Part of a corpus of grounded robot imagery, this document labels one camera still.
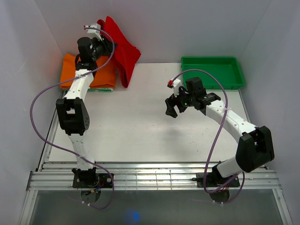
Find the red trousers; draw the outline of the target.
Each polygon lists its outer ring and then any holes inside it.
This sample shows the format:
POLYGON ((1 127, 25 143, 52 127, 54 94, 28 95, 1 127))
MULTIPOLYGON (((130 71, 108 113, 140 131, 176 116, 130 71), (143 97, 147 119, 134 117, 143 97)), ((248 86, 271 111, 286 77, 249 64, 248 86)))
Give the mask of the red trousers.
POLYGON ((100 25, 103 31, 108 33, 116 44, 112 60, 119 71, 122 86, 127 88, 141 52, 127 40, 117 23, 110 16, 107 16, 105 21, 99 19, 97 24, 100 25))

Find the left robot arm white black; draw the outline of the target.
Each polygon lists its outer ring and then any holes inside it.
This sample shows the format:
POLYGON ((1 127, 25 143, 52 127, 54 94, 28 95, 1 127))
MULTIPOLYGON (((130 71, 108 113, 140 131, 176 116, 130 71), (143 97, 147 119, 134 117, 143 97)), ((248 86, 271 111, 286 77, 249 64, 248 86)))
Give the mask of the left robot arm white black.
POLYGON ((85 147, 84 139, 90 126, 90 117, 84 99, 93 82, 97 60, 101 56, 111 56, 114 44, 104 35, 82 37, 77 40, 79 54, 75 58, 75 79, 67 94, 56 101, 56 110, 62 130, 68 135, 76 155, 77 167, 72 172, 88 187, 99 183, 99 175, 93 157, 85 147))

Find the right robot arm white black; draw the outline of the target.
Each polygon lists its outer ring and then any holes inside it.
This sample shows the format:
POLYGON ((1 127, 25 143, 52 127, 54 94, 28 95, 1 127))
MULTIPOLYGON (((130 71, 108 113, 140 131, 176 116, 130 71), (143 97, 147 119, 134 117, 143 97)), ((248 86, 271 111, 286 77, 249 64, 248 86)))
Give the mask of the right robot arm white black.
POLYGON ((165 100, 166 115, 176 118, 178 113, 193 107, 217 122, 238 144, 234 157, 219 162, 203 176, 204 186, 223 186, 234 175, 249 173, 275 158, 271 131, 245 121, 228 109, 217 94, 207 93, 200 78, 188 79, 185 87, 180 79, 171 79, 167 86, 173 89, 173 94, 165 100))

